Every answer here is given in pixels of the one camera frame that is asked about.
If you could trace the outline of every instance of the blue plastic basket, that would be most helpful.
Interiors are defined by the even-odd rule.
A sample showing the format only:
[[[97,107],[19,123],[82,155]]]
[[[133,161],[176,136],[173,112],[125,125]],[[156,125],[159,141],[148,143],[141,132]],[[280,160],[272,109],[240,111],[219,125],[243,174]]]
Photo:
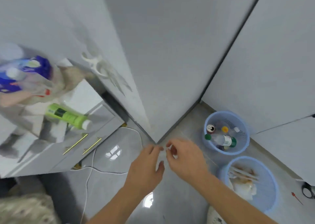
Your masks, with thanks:
[[[210,140],[206,140],[204,136],[207,134],[207,125],[216,124],[219,121],[226,122],[230,128],[238,127],[240,132],[235,135],[237,144],[234,148],[229,148],[227,151],[219,150]],[[243,152],[250,144],[250,133],[247,125],[244,121],[236,114],[230,111],[218,111],[211,114],[204,123],[203,129],[203,143],[210,149],[214,149],[222,154],[226,155],[237,155]]]
[[[257,194],[253,200],[249,201],[258,210],[269,213],[277,204],[279,188],[272,172],[259,160],[247,156],[241,156],[233,159],[229,164],[218,171],[218,178],[228,186],[228,170],[230,166],[248,167],[253,169],[258,175],[259,182],[256,183]]]

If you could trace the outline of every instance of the white cable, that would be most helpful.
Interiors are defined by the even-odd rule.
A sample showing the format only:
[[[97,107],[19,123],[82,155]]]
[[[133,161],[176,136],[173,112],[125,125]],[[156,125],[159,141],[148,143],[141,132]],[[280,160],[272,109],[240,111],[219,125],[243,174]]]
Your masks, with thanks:
[[[133,131],[136,131],[136,132],[139,134],[139,136],[140,136],[141,149],[143,148],[143,146],[142,146],[142,138],[141,138],[141,134],[139,133],[139,131],[137,131],[137,130],[135,130],[135,129],[133,129],[133,128],[129,128],[129,127],[120,127],[120,128],[127,128],[127,129],[131,129],[131,130],[133,130]],[[81,170],[87,169],[87,168],[91,169],[90,174],[89,174],[89,176],[88,176],[88,179],[86,180],[86,183],[85,183],[86,198],[85,198],[85,203],[84,203],[84,208],[83,208],[83,212],[82,212],[82,217],[81,217],[80,224],[82,223],[82,220],[83,220],[83,217],[84,217],[85,208],[86,208],[86,204],[88,203],[88,182],[89,182],[89,179],[90,179],[90,177],[91,177],[91,174],[92,174],[93,170],[95,170],[95,171],[97,171],[97,172],[99,172],[99,173],[115,174],[115,175],[123,175],[123,174],[127,174],[127,173],[128,173],[128,172],[125,172],[125,173],[104,172],[104,171],[101,171],[101,170],[98,170],[98,169],[94,168],[94,167],[93,167],[93,164],[94,164],[94,157],[95,157],[95,153],[96,153],[97,148],[94,149],[94,153],[93,153],[93,156],[92,156],[92,165],[91,165],[91,166],[86,166],[86,167],[83,167],[83,168],[77,169],[77,170],[73,170],[73,169],[70,170],[70,171],[81,171]]]

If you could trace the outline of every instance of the tile floor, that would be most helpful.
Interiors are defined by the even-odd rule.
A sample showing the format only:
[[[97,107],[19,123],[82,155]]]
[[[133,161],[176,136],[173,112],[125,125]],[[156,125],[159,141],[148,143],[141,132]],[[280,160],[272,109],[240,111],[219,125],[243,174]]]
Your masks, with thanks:
[[[179,125],[160,143],[165,146],[170,138],[181,137],[194,141],[203,151],[209,170],[216,171],[231,159],[227,155],[207,149],[201,140],[203,123],[211,112],[198,104]],[[143,146],[149,143],[148,137],[132,122],[128,127],[138,130]],[[130,163],[141,150],[139,135],[128,129],[119,129],[103,142],[96,151],[94,167],[102,171],[127,172]],[[273,172],[280,190],[279,202],[269,214],[279,224],[312,223],[315,219],[315,200],[305,198],[301,193],[301,183],[295,181],[277,165],[270,155],[250,144],[242,155],[257,158]],[[206,223],[208,204],[190,185],[174,174],[164,160],[165,172],[162,182],[153,193],[145,198],[134,210],[127,223]],[[84,166],[92,163],[92,153],[83,160]],[[90,169],[68,171],[41,176],[49,194],[53,197],[55,208],[63,223],[79,223],[85,202],[85,184]],[[84,222],[106,205],[123,186],[126,174],[100,174],[92,172],[88,183],[88,202]],[[304,204],[300,204],[291,192]]]

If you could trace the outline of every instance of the gold drawer handle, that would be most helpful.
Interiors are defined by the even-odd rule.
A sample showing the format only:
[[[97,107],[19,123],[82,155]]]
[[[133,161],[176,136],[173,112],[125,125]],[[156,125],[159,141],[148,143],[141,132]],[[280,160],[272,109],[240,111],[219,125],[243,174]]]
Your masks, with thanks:
[[[102,138],[98,138],[98,140],[91,146],[91,147],[89,147],[87,150],[84,150],[84,153],[83,153],[83,155],[85,155],[86,154],[86,152],[88,152],[91,148],[93,148],[98,142],[100,142],[101,141],[101,139]]]
[[[88,134],[82,134],[83,137],[80,138],[80,140],[78,142],[76,142],[74,145],[72,145],[70,148],[68,148],[62,155],[65,155],[66,153],[68,153],[74,146],[76,146],[78,143],[80,143],[86,136],[88,136]]]

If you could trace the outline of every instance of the white door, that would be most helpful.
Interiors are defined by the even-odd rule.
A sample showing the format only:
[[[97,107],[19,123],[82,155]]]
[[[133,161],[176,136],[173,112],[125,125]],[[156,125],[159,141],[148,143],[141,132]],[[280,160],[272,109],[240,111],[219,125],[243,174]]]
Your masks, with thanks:
[[[252,138],[304,181],[315,186],[315,118],[272,128]]]
[[[202,100],[258,133],[315,113],[315,0],[259,0]]]

